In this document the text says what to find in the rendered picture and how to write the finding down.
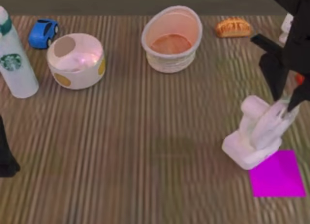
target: wooden table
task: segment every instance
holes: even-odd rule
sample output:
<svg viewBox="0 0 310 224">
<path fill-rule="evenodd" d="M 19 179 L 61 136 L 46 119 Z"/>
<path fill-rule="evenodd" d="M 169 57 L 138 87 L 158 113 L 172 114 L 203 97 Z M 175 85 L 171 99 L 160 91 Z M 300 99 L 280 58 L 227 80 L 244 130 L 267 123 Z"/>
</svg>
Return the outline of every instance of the wooden table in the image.
<svg viewBox="0 0 310 224">
<path fill-rule="evenodd" d="M 104 45 L 107 71 L 95 86 L 61 88 L 45 50 L 30 49 L 35 16 L 15 16 L 40 82 L 13 98 L 0 80 L 0 113 L 22 171 L 0 179 L 1 224 L 301 224 L 309 198 L 253 198 L 247 171 L 221 150 L 250 94 L 271 102 L 263 53 L 249 39 L 218 39 L 220 16 L 201 17 L 194 63 L 164 75 L 140 46 L 147 16 L 54 16 L 60 35 L 84 32 Z M 245 17 L 277 39 L 283 17 Z M 295 86 L 293 77 L 287 91 Z M 294 149 L 309 190 L 310 107 L 302 104 L 282 149 Z"/>
</svg>

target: purple square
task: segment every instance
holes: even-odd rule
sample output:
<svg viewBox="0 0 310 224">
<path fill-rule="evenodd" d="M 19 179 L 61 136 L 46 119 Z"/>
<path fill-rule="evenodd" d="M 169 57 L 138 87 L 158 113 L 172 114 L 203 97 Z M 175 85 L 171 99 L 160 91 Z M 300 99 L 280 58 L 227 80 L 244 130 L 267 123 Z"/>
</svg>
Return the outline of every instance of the purple square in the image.
<svg viewBox="0 0 310 224">
<path fill-rule="evenodd" d="M 279 150 L 249 171 L 254 197 L 305 197 L 293 150 Z"/>
</svg>

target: toy bread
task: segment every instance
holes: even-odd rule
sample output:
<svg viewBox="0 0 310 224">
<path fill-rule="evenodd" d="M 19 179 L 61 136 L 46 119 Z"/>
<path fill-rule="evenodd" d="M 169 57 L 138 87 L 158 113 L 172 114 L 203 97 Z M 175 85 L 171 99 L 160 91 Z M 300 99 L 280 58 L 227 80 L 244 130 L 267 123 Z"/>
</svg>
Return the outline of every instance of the toy bread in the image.
<svg viewBox="0 0 310 224">
<path fill-rule="evenodd" d="M 220 21 L 216 26 L 219 38 L 237 38 L 251 35 L 251 25 L 240 17 L 229 17 Z"/>
</svg>

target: starbucks logo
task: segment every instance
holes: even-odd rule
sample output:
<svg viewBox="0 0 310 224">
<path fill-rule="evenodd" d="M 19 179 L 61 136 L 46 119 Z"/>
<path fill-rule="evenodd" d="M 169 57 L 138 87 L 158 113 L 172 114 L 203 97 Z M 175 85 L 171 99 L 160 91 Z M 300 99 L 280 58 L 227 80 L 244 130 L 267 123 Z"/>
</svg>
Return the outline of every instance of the starbucks logo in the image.
<svg viewBox="0 0 310 224">
<path fill-rule="evenodd" d="M 8 71 L 16 71 L 21 66 L 21 56 L 19 54 L 4 55 L 0 58 L 0 65 Z"/>
</svg>

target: toy car window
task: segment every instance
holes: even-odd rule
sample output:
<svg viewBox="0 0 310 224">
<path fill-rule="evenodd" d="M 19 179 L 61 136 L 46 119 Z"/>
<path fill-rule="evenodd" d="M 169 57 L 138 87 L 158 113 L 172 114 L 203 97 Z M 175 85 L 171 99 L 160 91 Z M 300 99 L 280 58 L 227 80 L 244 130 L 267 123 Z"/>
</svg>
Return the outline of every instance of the toy car window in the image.
<svg viewBox="0 0 310 224">
<path fill-rule="evenodd" d="M 48 21 L 43 20 L 43 19 L 39 19 L 37 22 L 40 22 L 40 23 L 47 23 Z"/>
<path fill-rule="evenodd" d="M 48 30 L 50 29 L 51 26 L 52 26 L 52 23 L 48 23 L 48 24 L 46 25 L 46 27 L 44 28 L 43 35 L 46 35 L 46 34 L 47 34 L 47 32 L 48 32 Z"/>
</svg>

